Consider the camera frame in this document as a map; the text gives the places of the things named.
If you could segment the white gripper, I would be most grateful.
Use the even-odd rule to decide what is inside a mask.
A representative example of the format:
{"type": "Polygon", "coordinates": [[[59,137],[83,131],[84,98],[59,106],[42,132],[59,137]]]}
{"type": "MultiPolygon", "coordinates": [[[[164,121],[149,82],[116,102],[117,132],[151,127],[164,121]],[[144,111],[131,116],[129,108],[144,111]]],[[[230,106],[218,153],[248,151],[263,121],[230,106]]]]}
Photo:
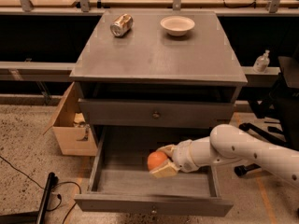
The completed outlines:
{"type": "Polygon", "coordinates": [[[166,160],[149,173],[156,178],[174,176],[180,170],[184,173],[195,172],[199,167],[194,163],[191,155],[192,140],[180,142],[175,145],[159,147],[158,151],[163,152],[172,161],[166,160]]]}

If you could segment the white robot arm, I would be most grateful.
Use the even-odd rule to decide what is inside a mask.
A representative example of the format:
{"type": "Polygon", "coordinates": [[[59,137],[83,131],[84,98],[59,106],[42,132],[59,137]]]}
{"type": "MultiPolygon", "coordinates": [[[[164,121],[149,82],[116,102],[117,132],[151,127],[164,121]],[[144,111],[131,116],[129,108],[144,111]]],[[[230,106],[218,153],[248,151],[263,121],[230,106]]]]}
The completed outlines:
{"type": "Polygon", "coordinates": [[[159,147],[148,156],[148,169],[156,178],[195,172],[203,166],[218,166],[247,160],[272,175],[299,187],[299,152],[280,147],[222,124],[208,137],[159,147]]]}

